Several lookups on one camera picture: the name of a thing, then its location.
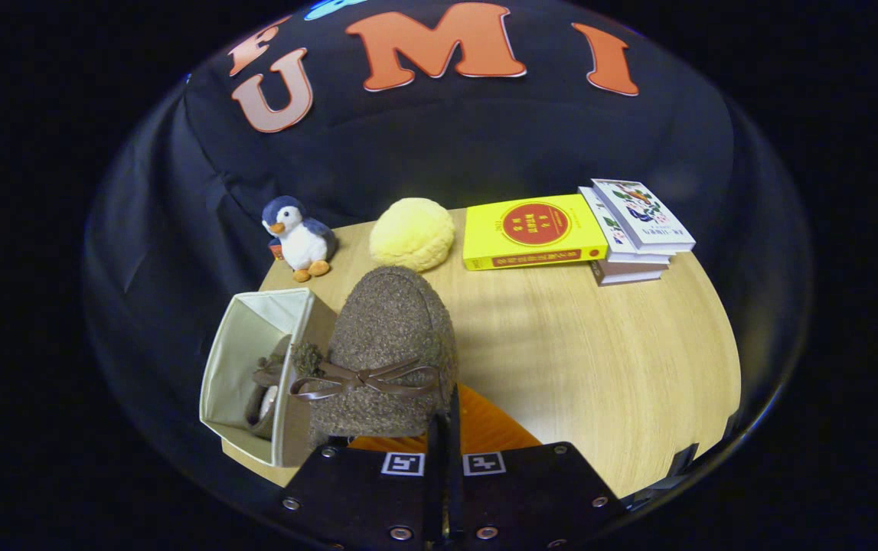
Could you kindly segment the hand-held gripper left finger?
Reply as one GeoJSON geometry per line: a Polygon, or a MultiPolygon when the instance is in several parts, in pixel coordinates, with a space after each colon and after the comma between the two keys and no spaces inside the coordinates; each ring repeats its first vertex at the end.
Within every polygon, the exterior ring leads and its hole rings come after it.
{"type": "Polygon", "coordinates": [[[265,517],[319,549],[438,548],[448,445],[448,421],[434,419],[421,454],[321,446],[274,496],[265,517]]]}

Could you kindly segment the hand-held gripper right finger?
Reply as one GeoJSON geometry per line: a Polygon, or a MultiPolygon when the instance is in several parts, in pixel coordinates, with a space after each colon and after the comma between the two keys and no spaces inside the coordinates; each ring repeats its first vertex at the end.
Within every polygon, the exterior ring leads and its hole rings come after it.
{"type": "Polygon", "coordinates": [[[449,550],[574,550],[628,516],[627,508],[570,442],[466,453],[472,419],[459,385],[449,420],[449,550]]]}

